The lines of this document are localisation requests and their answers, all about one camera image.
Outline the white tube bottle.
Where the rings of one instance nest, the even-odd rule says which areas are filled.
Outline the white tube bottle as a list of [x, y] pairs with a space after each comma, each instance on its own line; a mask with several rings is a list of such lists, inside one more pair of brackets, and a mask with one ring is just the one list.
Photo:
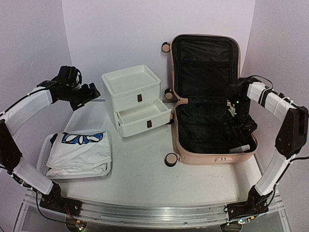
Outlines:
[[242, 145], [242, 146], [231, 148], [231, 149], [229, 149], [229, 153], [230, 154], [243, 153], [243, 152], [248, 151], [250, 149], [251, 149], [250, 145], [247, 144], [247, 145]]

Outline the white cloth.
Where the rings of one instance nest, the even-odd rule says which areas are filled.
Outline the white cloth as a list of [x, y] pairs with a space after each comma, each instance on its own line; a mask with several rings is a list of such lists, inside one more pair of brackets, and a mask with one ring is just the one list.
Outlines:
[[53, 179], [97, 177], [112, 163], [107, 131], [56, 134], [46, 162], [46, 176]]

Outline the white drawer cabinet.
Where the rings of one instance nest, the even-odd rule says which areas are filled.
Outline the white drawer cabinet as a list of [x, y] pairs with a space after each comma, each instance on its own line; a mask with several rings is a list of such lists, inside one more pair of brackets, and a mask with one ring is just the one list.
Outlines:
[[101, 76], [107, 114], [122, 138], [170, 122], [171, 109], [160, 99], [161, 80], [146, 65]]

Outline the white perforated plastic basket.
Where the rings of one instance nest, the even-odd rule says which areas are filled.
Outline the white perforated plastic basket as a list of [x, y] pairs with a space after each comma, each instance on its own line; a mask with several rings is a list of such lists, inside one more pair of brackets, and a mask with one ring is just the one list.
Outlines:
[[112, 146], [106, 130], [50, 134], [42, 145], [37, 170], [61, 182], [105, 179], [112, 168]]

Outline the pink hard-shell suitcase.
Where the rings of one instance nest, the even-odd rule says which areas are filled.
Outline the pink hard-shell suitcase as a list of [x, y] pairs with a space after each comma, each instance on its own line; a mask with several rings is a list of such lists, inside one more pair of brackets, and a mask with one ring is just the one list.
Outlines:
[[[248, 143], [231, 143], [225, 121], [229, 115], [225, 91], [236, 83], [240, 69], [240, 47], [229, 37], [182, 34], [161, 49], [170, 54], [172, 87], [165, 98], [177, 99], [170, 123], [175, 128], [176, 150], [166, 154], [167, 166], [187, 164], [225, 164], [249, 160], [258, 148]], [[251, 149], [230, 154], [229, 149], [249, 144]]]

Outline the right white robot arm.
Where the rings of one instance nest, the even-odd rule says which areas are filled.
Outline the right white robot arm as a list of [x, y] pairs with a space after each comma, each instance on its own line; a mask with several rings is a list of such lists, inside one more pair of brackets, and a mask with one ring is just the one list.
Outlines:
[[255, 192], [267, 196], [279, 182], [288, 165], [307, 142], [309, 127], [309, 111], [298, 106], [283, 93], [278, 93], [273, 86], [268, 87], [260, 81], [259, 75], [240, 78], [225, 91], [226, 98], [235, 107], [239, 116], [246, 108], [245, 104], [254, 101], [268, 110], [281, 122], [275, 140], [274, 155], [266, 171], [255, 184]]

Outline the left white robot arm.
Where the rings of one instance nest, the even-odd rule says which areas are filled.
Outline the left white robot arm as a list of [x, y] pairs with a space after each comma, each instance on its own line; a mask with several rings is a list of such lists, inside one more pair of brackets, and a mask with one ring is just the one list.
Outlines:
[[44, 80], [36, 87], [0, 113], [0, 168], [18, 184], [47, 195], [45, 201], [54, 210], [65, 207], [65, 201], [52, 192], [55, 184], [33, 166], [30, 158], [23, 152], [26, 133], [35, 139], [34, 129], [25, 129], [34, 124], [35, 116], [58, 101], [68, 102], [73, 111], [100, 97], [94, 83], [83, 83], [81, 71], [74, 66], [61, 66], [58, 74], [51, 80]]

